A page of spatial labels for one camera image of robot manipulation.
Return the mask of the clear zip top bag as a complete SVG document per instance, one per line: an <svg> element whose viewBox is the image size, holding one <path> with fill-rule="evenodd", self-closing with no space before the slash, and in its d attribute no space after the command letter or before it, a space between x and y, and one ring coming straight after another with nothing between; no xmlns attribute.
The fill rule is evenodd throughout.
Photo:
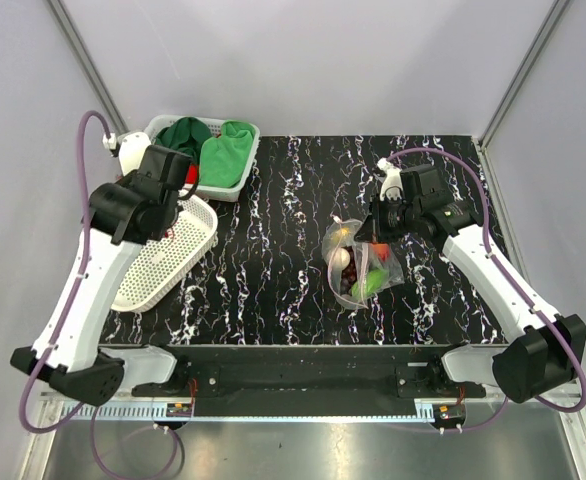
<svg viewBox="0 0 586 480"><path fill-rule="evenodd" d="M338 238L338 231L342 225L357 226L359 230L362 222L355 219L348 219L342 220L342 223L335 223L332 219L332 223L323 237L321 246L322 258L327 266L327 283L337 303L343 308L348 310L364 309L367 308L367 302L373 296L384 290L403 284L405 281L404 272L390 246L391 254L389 258L386 262L381 262L371 249L372 243L355 242L354 237L350 241L341 241ZM334 253L340 247L347 249L351 254L351 262L344 270L336 268L333 263ZM388 283L381 291L369 297L367 300L357 301L350 295L351 287L356 281L361 280L363 276L373 269L386 270L388 272Z"/></svg>

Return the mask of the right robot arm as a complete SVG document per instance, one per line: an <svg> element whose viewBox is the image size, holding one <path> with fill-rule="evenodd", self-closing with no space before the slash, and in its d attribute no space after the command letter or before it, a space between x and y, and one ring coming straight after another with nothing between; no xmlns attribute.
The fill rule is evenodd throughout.
<svg viewBox="0 0 586 480"><path fill-rule="evenodd" d="M382 159L381 186L355 238L389 244L408 233L430 241L462 272L501 327L506 347L491 355L474 345L455 347L427 371L427 384L449 396L463 382L499 387L515 403L581 376L586 324L563 316L526 283L480 224L479 215L455 200L431 165L401 170Z"/></svg>

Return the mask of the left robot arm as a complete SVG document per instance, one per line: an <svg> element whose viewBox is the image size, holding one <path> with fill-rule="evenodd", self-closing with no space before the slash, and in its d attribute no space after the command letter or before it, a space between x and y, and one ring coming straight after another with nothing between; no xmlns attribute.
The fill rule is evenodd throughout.
<svg viewBox="0 0 586 480"><path fill-rule="evenodd" d="M89 197L78 258L49 324L10 363L80 403L99 407L117 391L155 384L169 396L188 386L189 372L166 348L100 350L117 291L142 248L161 240L178 218L178 196L192 158L150 145L138 168Z"/></svg>

